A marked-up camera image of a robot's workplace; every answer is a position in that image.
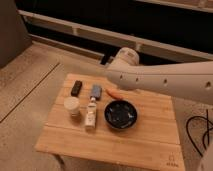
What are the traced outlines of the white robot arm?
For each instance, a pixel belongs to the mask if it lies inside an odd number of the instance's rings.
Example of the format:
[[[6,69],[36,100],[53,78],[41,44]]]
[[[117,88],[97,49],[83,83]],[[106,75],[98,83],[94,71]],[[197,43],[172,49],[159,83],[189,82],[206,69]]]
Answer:
[[[142,89],[213,106],[213,61],[140,65],[138,53],[121,48],[106,70],[107,79],[124,90]]]

